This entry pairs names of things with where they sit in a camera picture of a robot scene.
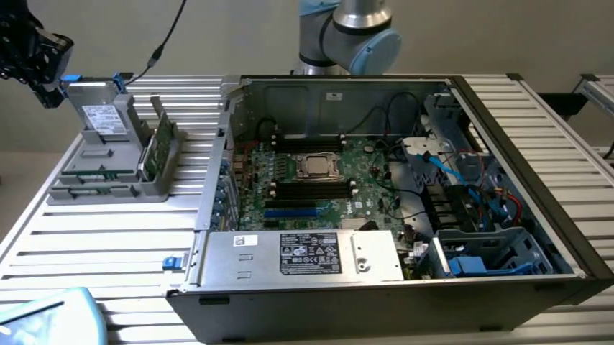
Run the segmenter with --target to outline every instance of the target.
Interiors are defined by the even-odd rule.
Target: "circuit board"
[[[396,235],[404,228],[403,222],[386,215],[379,202],[382,200],[387,205],[395,195],[375,183],[370,167],[376,153],[366,153],[364,146],[375,147],[375,141],[350,139],[343,152],[336,153],[339,178],[343,180],[352,178],[356,181],[358,194],[351,199],[316,200],[315,217],[276,218],[278,226],[275,227],[264,226],[268,220],[264,218],[264,203],[272,200],[268,195],[268,186],[274,179],[294,180],[296,178],[295,155],[275,153],[267,143],[259,144],[251,153],[243,153],[240,159],[244,161],[242,166],[246,176],[240,184],[240,230],[351,229],[347,228],[348,224],[375,221],[379,229],[388,229]],[[378,163],[374,166],[383,172],[383,160],[379,160]]]

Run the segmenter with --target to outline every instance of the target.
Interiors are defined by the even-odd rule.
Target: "sticker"
[[[279,236],[279,271],[283,275],[342,273],[336,232]]]
[[[234,247],[258,246],[258,235],[235,236]]]
[[[342,101],[343,94],[340,92],[327,92],[326,93],[326,100],[327,101]]]
[[[81,108],[99,135],[125,134],[124,123],[115,106],[81,106]]]

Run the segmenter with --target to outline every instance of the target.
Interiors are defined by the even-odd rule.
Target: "warning label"
[[[279,236],[279,270],[283,275],[331,275],[342,272],[336,233]]]
[[[125,134],[125,127],[115,106],[81,106],[99,135]]]

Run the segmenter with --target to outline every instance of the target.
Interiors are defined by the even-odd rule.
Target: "white wall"
[[[518,72],[539,91],[579,73],[614,73],[613,0],[388,0],[404,46],[392,72]],[[48,30],[75,43],[69,72],[140,71],[179,0],[29,0]],[[296,0],[190,0],[152,74],[287,73],[298,54]],[[60,152],[79,129],[69,104],[44,111],[0,83],[0,148]],[[595,116],[587,116],[583,124]],[[611,134],[591,132],[606,144]]]

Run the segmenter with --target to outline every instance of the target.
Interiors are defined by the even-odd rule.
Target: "motherboard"
[[[399,235],[404,225],[394,208],[395,193],[380,186],[391,182],[378,145],[364,138],[343,140],[343,149],[312,143],[304,150],[271,142],[238,145],[239,230],[367,227]]]

